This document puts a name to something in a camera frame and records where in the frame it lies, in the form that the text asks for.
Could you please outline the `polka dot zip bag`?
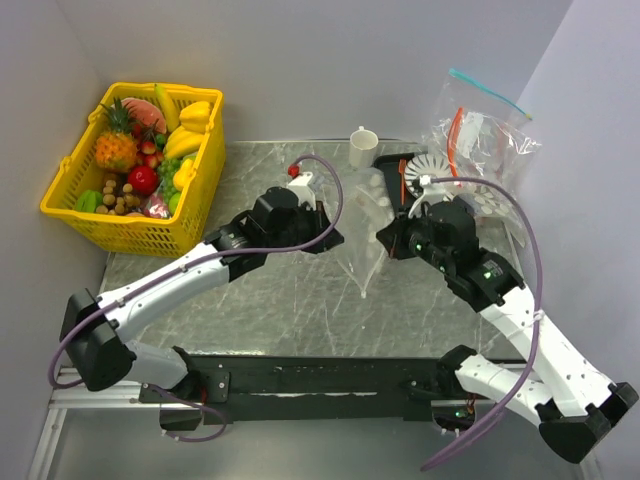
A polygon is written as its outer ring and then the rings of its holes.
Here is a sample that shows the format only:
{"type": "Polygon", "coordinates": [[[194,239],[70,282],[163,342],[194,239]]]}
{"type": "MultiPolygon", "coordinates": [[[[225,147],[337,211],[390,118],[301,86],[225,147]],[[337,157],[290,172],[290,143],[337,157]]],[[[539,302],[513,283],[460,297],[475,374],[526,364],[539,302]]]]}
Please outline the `polka dot zip bag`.
{"type": "Polygon", "coordinates": [[[394,219],[383,173],[373,167],[352,172],[343,183],[344,206],[337,229],[344,237],[336,259],[362,298],[382,268],[386,250],[376,235],[394,219]]]}

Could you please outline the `toy pineapple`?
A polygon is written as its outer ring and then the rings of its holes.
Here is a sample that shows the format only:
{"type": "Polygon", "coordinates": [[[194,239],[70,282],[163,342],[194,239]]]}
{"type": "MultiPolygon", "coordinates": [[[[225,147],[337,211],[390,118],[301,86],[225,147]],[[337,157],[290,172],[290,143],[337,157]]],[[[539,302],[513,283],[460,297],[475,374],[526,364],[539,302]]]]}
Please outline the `toy pineapple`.
{"type": "Polygon", "coordinates": [[[96,140],[97,165],[112,173],[126,174],[137,162],[137,142],[133,136],[135,119],[120,98],[111,106],[101,104],[106,129],[96,140]]]}

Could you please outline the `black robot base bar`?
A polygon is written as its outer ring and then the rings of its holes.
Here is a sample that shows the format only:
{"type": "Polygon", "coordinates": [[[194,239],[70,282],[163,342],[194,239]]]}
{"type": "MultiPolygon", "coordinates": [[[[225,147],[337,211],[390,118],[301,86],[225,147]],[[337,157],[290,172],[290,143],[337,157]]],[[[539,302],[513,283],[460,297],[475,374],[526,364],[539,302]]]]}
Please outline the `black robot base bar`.
{"type": "Polygon", "coordinates": [[[171,432],[239,421],[401,418],[429,422],[437,401],[465,402],[452,370],[434,358],[204,356],[192,359],[200,384],[175,404],[145,387],[171,432]]]}

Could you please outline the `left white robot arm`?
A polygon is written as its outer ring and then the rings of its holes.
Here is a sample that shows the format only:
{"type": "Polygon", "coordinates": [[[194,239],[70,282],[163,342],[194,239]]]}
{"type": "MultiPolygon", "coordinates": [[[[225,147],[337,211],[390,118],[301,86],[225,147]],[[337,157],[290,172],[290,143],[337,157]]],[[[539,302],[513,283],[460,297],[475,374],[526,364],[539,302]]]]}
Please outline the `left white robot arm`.
{"type": "Polygon", "coordinates": [[[128,379],[150,382],[172,399],[187,401],[199,387],[188,355],[177,347],[140,343],[137,334],[193,296],[262,267],[272,254],[321,254],[343,242],[321,201],[273,187],[251,209],[161,269],[99,297],[87,289],[71,295],[58,351],[69,357],[80,383],[92,392],[128,379]]]}

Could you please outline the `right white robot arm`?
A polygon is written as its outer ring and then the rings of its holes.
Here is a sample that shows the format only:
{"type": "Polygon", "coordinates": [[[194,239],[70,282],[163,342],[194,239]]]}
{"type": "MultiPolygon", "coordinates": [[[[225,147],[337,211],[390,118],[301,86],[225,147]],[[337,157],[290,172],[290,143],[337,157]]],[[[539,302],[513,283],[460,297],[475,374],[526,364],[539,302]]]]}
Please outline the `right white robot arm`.
{"type": "Polygon", "coordinates": [[[571,344],[506,258],[481,247],[475,220],[461,204],[439,202],[419,216],[402,214],[376,237],[391,257],[416,257],[439,271],[526,361],[516,374],[464,346],[440,359],[437,384],[445,396],[468,392],[495,405],[427,468],[488,432],[505,410],[534,425],[559,457],[579,464],[638,402],[631,385],[613,382],[571,344]]]}

